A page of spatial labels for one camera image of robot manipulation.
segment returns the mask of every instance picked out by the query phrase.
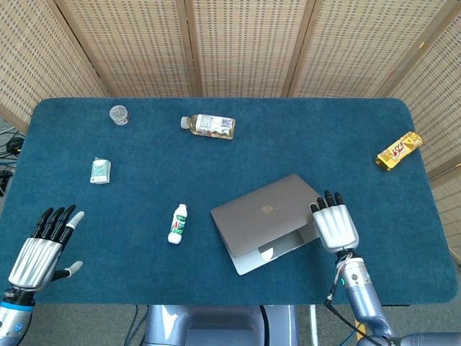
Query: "gray floor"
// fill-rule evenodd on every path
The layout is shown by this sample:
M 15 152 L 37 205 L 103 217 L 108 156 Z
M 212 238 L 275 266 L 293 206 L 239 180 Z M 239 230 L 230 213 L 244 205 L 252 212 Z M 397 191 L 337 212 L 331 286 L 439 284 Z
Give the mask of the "gray floor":
M 7 128 L 9 125 L 0 121 L 0 131 Z M 0 198 L 0 210 L 3 204 L 4 198 Z M 450 303 L 387 307 L 385 312 L 390 323 L 401 335 L 414 332 L 461 332 L 460 272 L 458 272 L 458 287 L 458 295 Z M 39 296 L 37 300 L 32 325 L 22 346 L 121 346 L 135 313 L 134 306 L 40 304 Z M 337 309 L 347 319 L 353 320 L 352 311 L 348 306 L 339 306 Z M 145 311 L 146 307 L 141 306 L 137 321 L 141 320 Z M 317 306 L 317 317 L 320 345 L 339 345 L 349 335 L 349 328 L 323 306 Z M 298 307 L 298 319 L 300 346 L 311 345 L 307 306 Z M 143 324 L 131 345 L 139 345 L 144 330 Z

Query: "table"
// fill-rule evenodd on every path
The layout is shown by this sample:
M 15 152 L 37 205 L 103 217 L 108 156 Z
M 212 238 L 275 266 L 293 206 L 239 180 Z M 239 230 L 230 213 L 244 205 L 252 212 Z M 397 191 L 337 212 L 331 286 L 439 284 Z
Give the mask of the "table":
M 130 114 L 109 118 L 113 105 Z M 194 136 L 181 116 L 234 117 L 232 141 Z M 409 130 L 397 99 L 62 98 L 35 109 L 3 215 L 3 287 L 38 217 L 77 204 L 86 216 L 59 267 L 75 276 L 43 303 L 323 303 L 335 256 L 319 240 L 237 275 L 210 210 L 285 175 L 339 191 L 360 235 L 383 304 L 439 303 L 456 277 L 420 153 L 393 171 L 376 154 Z M 95 156 L 112 162 L 108 185 L 89 183 Z M 180 245 L 166 240 L 178 204 L 189 217 Z M 335 302 L 346 303 L 343 290 Z

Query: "silver laptop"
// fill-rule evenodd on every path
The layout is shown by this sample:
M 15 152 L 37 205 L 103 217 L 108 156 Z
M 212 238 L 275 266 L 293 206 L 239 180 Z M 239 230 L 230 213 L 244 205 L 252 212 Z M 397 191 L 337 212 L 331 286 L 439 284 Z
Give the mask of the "silver laptop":
M 296 174 L 211 210 L 240 275 L 318 238 L 309 205 L 320 195 Z

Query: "robotic hand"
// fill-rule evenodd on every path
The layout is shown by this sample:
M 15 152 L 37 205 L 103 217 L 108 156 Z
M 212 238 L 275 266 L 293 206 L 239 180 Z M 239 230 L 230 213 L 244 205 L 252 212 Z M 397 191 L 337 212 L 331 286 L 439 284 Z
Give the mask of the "robotic hand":
M 359 346 L 461 345 L 461 333 L 417 333 L 405 337 L 395 335 L 384 315 L 364 260 L 354 252 L 359 245 L 354 222 L 342 196 L 335 193 L 334 197 L 336 203 L 331 193 L 325 191 L 326 204 L 323 198 L 318 198 L 318 206 L 315 203 L 310 205 L 323 246 L 338 257 L 334 284 L 325 302 L 327 309 L 363 336 L 358 342 Z M 355 319 L 371 329 L 371 336 L 359 331 L 331 305 L 339 279 L 346 289 Z
M 74 210 L 75 205 L 67 210 L 59 208 L 53 214 L 52 208 L 46 210 L 22 246 L 8 278 L 12 288 L 4 292 L 0 303 L 1 346 L 18 345 L 24 338 L 32 319 L 36 292 L 52 281 L 70 277 L 83 265 L 77 261 L 69 268 L 55 270 L 73 230 L 85 215 L 80 211 L 68 222 Z

